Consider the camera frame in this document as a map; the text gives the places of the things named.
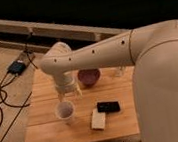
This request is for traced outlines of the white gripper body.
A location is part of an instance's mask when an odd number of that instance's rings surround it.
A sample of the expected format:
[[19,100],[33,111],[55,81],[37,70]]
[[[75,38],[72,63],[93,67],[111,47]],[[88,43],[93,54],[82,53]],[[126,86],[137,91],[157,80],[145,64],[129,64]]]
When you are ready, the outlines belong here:
[[71,72],[57,74],[57,76],[53,77],[53,80],[55,82],[56,90],[60,94],[71,93],[77,87],[76,79]]

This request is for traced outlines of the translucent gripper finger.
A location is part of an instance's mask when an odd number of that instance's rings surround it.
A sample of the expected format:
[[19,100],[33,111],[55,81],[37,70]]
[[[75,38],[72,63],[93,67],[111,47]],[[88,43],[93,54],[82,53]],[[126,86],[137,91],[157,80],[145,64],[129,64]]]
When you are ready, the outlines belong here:
[[64,94],[62,94],[62,93],[59,93],[58,94],[58,99],[59,99],[59,102],[63,102],[64,101],[64,98],[65,97],[65,95]]
[[82,97],[82,91],[79,86],[77,86],[77,88],[74,89],[74,95],[76,97]]

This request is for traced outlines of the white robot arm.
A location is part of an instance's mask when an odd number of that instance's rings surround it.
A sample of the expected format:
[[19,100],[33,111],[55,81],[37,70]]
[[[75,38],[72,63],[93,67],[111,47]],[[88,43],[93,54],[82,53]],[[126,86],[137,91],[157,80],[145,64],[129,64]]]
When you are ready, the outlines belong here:
[[73,71],[121,66],[134,68],[142,142],[178,142],[178,20],[132,29],[74,51],[58,42],[42,57],[40,69],[64,96],[76,87]]

